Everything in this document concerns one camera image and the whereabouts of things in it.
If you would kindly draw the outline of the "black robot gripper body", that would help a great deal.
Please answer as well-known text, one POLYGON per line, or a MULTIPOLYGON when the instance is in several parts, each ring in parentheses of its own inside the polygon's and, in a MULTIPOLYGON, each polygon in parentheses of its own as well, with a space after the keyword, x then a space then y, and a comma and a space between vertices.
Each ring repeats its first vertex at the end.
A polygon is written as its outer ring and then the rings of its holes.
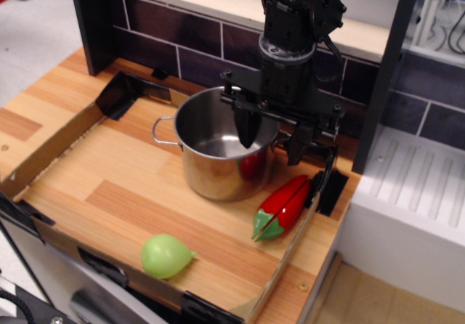
POLYGON ((301 123, 312 124, 312 138, 320 135, 335 138, 345 109, 320 92, 316 82, 333 81, 341 72, 326 78, 315 76, 316 43, 302 51, 291 52, 261 35, 259 48, 262 54, 260 70, 225 70, 221 73, 225 83, 222 101, 232 105, 233 110, 252 110, 261 118, 293 127, 301 123))

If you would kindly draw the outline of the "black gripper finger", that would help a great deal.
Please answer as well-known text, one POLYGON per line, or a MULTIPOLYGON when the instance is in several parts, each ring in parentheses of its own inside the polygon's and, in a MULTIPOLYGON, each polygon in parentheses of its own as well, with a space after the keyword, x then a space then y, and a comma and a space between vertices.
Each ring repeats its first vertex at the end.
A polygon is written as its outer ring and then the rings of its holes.
POLYGON ((252 110, 234 109, 234 121, 242 146, 250 148, 261 126, 261 116, 252 110))
POLYGON ((294 127, 286 146, 289 166, 295 166, 300 162, 310 146, 313 133, 314 126, 309 123, 301 123, 294 127))

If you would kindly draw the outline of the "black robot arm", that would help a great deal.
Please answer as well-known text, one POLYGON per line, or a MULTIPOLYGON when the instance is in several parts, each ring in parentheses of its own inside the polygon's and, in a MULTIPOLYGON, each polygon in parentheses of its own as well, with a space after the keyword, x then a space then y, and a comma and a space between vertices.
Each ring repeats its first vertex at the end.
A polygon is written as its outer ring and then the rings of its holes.
POLYGON ((330 38, 342 27, 347 8, 341 0, 261 0, 265 15, 259 37, 258 71, 222 73, 222 101, 234 112, 240 143, 251 147, 263 118, 292 127, 286 151, 288 165, 300 162, 315 139, 334 138, 345 109, 317 88, 313 59, 324 43, 341 62, 330 38))

